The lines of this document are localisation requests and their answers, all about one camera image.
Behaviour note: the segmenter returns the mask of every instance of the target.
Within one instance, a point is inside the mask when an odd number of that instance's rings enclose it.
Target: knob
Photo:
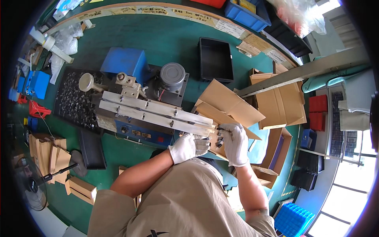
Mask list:
[[[122,133],[128,133],[128,132],[129,132],[129,129],[128,129],[126,126],[122,126],[122,127],[121,127],[121,132],[122,132]]]

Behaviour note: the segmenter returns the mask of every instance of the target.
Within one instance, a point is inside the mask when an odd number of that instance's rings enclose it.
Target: red plastic crate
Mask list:
[[[326,95],[309,97],[309,112],[328,112],[328,98]]]
[[[325,131],[325,114],[309,113],[309,128],[313,131]]]
[[[191,1],[213,6],[215,8],[221,8],[224,5],[226,0],[191,0]]]

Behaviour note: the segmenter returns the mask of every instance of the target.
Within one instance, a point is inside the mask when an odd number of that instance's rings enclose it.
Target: black storage bin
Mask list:
[[[234,82],[233,62],[228,42],[200,37],[200,77],[219,82]]]
[[[293,173],[291,185],[312,191],[315,188],[317,180],[317,174],[310,174],[306,170],[296,170]]]
[[[300,38],[284,21],[276,14],[273,5],[265,1],[267,13],[271,20],[271,26],[265,28],[265,32],[282,43],[296,57],[313,53],[307,37]]]
[[[321,155],[300,151],[296,165],[306,169],[309,173],[319,174],[324,170],[324,157]]]
[[[106,160],[101,136],[84,129],[78,130],[81,153],[88,170],[105,170]]]

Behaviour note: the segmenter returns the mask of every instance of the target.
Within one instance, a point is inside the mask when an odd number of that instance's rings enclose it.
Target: hand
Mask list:
[[[205,137],[188,133],[181,136],[172,146],[168,146],[174,164],[206,154],[210,148],[209,141],[202,138]]]
[[[229,166],[245,166],[249,164],[247,157],[247,145],[249,139],[242,125],[239,123],[222,124],[219,126],[224,130],[220,133],[224,137],[224,149]]]

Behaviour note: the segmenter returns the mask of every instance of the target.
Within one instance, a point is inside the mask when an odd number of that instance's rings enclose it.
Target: window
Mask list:
[[[376,153],[370,131],[358,131],[353,157],[343,156],[326,201],[306,233],[312,237],[343,237],[367,202],[374,181]]]

